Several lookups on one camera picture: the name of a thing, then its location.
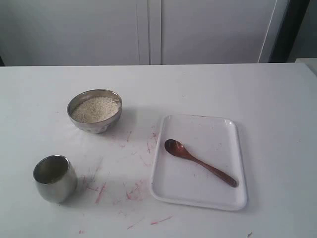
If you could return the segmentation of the brown wooden spoon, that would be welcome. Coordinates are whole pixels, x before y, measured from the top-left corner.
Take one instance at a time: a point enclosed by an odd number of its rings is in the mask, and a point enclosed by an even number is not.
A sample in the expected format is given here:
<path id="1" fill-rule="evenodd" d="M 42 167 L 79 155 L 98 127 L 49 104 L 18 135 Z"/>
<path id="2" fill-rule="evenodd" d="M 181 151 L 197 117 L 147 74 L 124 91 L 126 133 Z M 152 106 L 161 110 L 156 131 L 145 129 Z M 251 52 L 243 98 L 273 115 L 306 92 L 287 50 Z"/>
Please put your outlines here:
<path id="1" fill-rule="evenodd" d="M 222 181 L 227 183 L 229 186 L 231 186 L 233 188 L 236 188 L 238 186 L 237 180 L 235 180 L 233 177 L 229 176 L 228 174 L 224 173 L 223 171 L 221 171 L 221 170 L 219 170 L 211 165 L 208 165 L 205 162 L 195 158 L 193 155 L 191 155 L 187 151 L 187 149 L 179 141 L 174 140 L 174 139 L 168 139 L 165 141 L 164 147 L 169 154 L 171 154 L 175 157 L 190 160 L 190 161 L 193 161 L 193 162 L 201 165 L 202 167 L 204 167 L 205 169 L 207 169 L 208 171 L 210 171 L 211 173 L 216 175 L 218 178 L 220 178 Z"/>

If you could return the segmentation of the steel bowl of rice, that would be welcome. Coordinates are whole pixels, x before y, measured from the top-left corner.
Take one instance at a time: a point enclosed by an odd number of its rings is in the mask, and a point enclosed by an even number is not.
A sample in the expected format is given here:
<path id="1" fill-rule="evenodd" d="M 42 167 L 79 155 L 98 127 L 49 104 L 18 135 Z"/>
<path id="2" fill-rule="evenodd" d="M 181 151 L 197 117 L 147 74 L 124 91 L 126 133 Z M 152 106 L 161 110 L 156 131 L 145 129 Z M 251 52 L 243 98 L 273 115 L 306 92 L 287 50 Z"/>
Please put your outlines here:
<path id="1" fill-rule="evenodd" d="M 75 96 L 67 106 L 71 122 L 80 130 L 99 134 L 114 126 L 122 113 L 121 97 L 106 89 L 94 89 Z"/>

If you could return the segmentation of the steel cup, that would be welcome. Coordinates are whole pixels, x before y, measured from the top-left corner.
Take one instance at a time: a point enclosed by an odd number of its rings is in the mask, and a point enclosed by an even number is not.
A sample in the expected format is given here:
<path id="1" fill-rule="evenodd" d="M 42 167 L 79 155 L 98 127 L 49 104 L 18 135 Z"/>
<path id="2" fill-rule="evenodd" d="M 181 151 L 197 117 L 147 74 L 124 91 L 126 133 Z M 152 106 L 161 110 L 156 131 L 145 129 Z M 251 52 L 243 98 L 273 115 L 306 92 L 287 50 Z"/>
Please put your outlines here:
<path id="1" fill-rule="evenodd" d="M 43 158 L 33 170 L 40 196 L 52 203 L 63 203 L 75 191 L 77 175 L 71 162 L 63 155 Z"/>

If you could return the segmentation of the white plastic tray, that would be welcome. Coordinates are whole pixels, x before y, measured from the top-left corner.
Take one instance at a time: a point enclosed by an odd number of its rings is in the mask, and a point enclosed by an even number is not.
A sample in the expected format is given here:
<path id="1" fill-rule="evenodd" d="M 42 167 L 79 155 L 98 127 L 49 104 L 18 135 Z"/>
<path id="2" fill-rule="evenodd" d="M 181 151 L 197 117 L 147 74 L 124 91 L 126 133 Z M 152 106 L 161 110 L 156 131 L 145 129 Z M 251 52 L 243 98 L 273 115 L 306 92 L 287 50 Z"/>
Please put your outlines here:
<path id="1" fill-rule="evenodd" d="M 157 138 L 150 192 L 168 203 L 243 209 L 247 191 L 236 124 L 217 117 L 165 116 Z"/>

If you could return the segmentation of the white cabinet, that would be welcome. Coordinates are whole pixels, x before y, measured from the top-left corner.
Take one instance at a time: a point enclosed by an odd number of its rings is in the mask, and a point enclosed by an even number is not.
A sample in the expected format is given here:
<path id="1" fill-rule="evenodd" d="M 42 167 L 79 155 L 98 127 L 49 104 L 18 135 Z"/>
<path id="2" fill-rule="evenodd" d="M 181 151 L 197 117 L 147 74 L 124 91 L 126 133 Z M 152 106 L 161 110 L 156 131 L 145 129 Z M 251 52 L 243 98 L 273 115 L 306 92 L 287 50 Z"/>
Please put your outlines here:
<path id="1" fill-rule="evenodd" d="M 268 62 L 286 0 L 3 0 L 7 66 Z"/>

